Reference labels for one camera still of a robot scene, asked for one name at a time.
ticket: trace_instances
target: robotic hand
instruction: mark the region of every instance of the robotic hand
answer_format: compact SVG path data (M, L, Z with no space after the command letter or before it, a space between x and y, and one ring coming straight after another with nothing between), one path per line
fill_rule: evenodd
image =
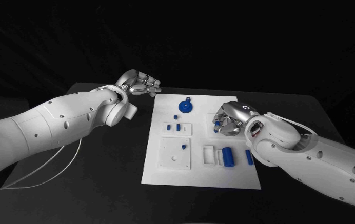
M53 98L24 113L0 120L0 170L30 155L62 147L102 125L131 119L137 107L128 95L161 91L160 81L134 69L114 85Z
M290 122L310 131L300 135ZM291 120L241 102L224 103L212 120L215 132L235 136L244 131L257 160L286 173L316 191L355 205L355 149L316 135Z

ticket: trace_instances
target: black curtain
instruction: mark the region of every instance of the black curtain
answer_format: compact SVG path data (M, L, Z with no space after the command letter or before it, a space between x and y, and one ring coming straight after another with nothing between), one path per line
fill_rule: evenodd
M312 95L335 117L353 105L352 1L0 0L1 96L33 107L134 68L163 87Z

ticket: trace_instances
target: blue part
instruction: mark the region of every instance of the blue part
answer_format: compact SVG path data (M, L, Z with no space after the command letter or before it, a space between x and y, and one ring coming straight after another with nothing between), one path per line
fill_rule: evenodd
M186 97L186 100L180 102L180 104L179 104L179 110L183 113L189 113L192 111L190 97Z
M245 150L245 154L247 154L248 164L252 165L254 162L252 162L252 157L251 157L250 150Z
M225 165L225 167L234 167L231 147L225 147L222 149L222 154L224 154L224 165Z

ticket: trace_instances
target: metal robot hand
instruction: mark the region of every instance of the metal robot hand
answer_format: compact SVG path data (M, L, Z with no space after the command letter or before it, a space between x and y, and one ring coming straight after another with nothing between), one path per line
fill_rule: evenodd
M255 115L258 115L257 110L245 103L235 101L224 103L212 120L215 133L221 132L225 136L238 135L241 128L245 128L244 125Z
M157 92L161 92L159 84L160 81L157 79L131 69L121 75L114 85L124 89L127 95L141 95L149 93L150 97L154 97Z

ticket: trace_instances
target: white platform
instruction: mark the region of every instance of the white platform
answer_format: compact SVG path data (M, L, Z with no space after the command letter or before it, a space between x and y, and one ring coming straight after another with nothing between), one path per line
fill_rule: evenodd
M185 114L179 111L179 103L190 97L193 110ZM255 166L248 165L244 135L226 137L213 134L213 123L208 120L225 102L237 101L237 97L157 94L154 101L150 136L147 140L146 161L141 184L198 186L219 188L261 189ZM192 136L164 135L163 123L192 124ZM163 168L160 161L160 141L164 137L187 138L190 149L189 170ZM202 147L213 146L215 150L231 147L235 166L203 166Z

